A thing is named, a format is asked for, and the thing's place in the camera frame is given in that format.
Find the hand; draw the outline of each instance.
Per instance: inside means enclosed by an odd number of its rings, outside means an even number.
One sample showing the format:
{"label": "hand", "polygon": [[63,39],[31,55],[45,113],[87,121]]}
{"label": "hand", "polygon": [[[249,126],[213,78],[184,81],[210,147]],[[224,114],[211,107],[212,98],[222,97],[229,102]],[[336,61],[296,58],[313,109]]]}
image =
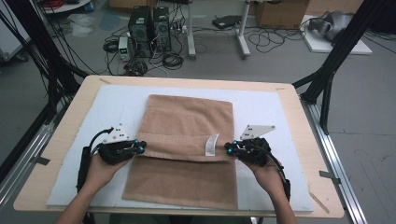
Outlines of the hand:
{"label": "hand", "polygon": [[124,166],[128,161],[123,161],[115,165],[107,164],[99,154],[92,157],[90,169],[83,188],[90,188],[93,191],[99,191],[113,178],[114,174]]}
{"label": "hand", "polygon": [[268,160],[267,164],[263,167],[245,161],[243,163],[253,172],[259,185],[270,196],[278,193],[285,194],[279,171],[272,161]]}

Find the wrist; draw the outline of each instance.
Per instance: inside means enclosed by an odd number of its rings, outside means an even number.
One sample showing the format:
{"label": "wrist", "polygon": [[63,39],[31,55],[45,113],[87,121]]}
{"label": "wrist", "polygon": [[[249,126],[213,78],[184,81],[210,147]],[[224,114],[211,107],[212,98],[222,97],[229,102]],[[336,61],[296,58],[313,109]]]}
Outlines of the wrist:
{"label": "wrist", "polygon": [[288,201],[288,198],[286,197],[286,194],[283,190],[269,190],[267,193],[273,202]]}
{"label": "wrist", "polygon": [[101,188],[98,188],[97,186],[94,185],[90,185],[90,183],[85,183],[82,188],[81,191],[82,193],[84,193],[87,196],[94,196]]}

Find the concrete floor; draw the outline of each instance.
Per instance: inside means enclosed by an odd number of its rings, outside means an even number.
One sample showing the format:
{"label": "concrete floor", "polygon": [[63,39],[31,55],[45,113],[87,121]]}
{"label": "concrete floor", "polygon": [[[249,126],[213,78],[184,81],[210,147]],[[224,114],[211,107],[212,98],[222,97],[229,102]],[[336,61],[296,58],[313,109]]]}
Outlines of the concrete floor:
{"label": "concrete floor", "polygon": [[[95,31],[88,37],[66,35],[70,46],[93,71],[106,69],[106,54],[102,49],[104,39],[127,24],[127,20],[121,19],[116,27],[104,30],[104,17],[109,12],[104,4],[89,14],[96,21]],[[60,19],[65,17],[67,13],[60,15]],[[194,25],[212,27],[210,21],[195,19]],[[183,66],[175,71],[167,70],[169,77],[292,83],[318,70],[328,55],[311,53],[303,40],[287,40],[281,47],[265,54],[248,43],[251,56],[242,60],[233,34],[196,33],[195,39],[197,59],[189,59],[184,46],[181,52],[185,59]],[[395,42],[374,40],[396,50]],[[363,41],[373,54],[350,55],[338,70],[333,81],[329,131],[368,223],[396,223],[396,178],[392,175],[396,168],[396,57],[371,41],[364,38]],[[78,65],[88,71],[82,63]],[[123,65],[116,56],[110,68],[113,72],[122,71]],[[153,69],[145,76],[167,77],[160,69]],[[298,92],[302,93],[304,89],[302,87]],[[0,162],[3,162],[41,111],[47,97],[32,60],[1,64],[0,90]],[[53,222],[57,213],[44,215],[18,212],[12,208],[20,188],[21,185],[0,211],[1,222]],[[97,219],[102,219],[99,223],[107,223],[108,216],[100,215]],[[349,219],[304,218],[300,222],[349,223]],[[275,223],[275,220],[268,218],[266,223]]]}

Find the wooden table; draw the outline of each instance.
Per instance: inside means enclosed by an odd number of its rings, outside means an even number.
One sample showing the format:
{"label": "wooden table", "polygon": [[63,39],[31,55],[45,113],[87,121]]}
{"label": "wooden table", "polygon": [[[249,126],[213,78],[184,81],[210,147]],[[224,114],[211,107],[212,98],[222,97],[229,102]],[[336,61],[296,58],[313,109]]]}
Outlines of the wooden table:
{"label": "wooden table", "polygon": [[[64,156],[72,146],[78,129],[85,119],[102,85],[133,85],[153,87],[183,87],[199,89],[220,89],[240,91],[277,92],[284,108],[294,146],[303,167],[304,175],[313,199],[314,212],[296,213],[297,217],[342,217],[343,206],[332,181],[319,176],[319,171],[328,169],[321,156],[315,136],[305,116],[298,94],[290,84],[240,82],[222,80],[198,80],[155,77],[108,77],[89,76],[85,78],[72,104],[67,109],[56,132],[50,139],[42,157],[50,160],[48,165],[37,164],[30,174],[14,203],[16,210],[22,211],[62,211],[61,206],[46,206],[53,185],[56,182]],[[163,210],[142,208],[104,208],[93,207],[92,212],[101,213],[138,213],[138,214],[175,214],[210,216],[251,216],[271,217],[274,213],[257,211],[224,210]]]}

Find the black metal frame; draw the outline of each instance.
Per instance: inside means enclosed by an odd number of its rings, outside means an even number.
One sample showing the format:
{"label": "black metal frame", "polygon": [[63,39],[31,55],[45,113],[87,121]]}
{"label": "black metal frame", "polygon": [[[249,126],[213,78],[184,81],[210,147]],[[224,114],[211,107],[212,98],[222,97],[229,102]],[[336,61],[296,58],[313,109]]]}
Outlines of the black metal frame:
{"label": "black metal frame", "polygon": [[56,47],[48,33],[42,19],[37,14],[29,0],[5,0],[9,9],[18,18],[26,33],[31,37],[37,50],[41,54],[41,61],[36,60],[37,54],[26,43],[23,37],[7,23],[3,12],[0,11],[0,20],[21,42],[25,50],[32,56],[40,74],[48,79],[49,101],[42,112],[35,119],[20,142],[12,149],[5,162],[0,165],[0,183],[6,178],[9,171],[17,162],[20,155],[26,149],[37,130],[44,123],[50,122],[57,115],[57,104],[64,96],[73,96],[79,88],[74,75],[87,77],[88,74],[73,64],[69,63]]}
{"label": "black metal frame", "polygon": [[319,70],[292,84],[297,89],[311,82],[301,98],[312,105],[323,92],[320,126],[326,134],[329,134],[328,118],[334,75],[387,2],[390,0],[364,0]]}

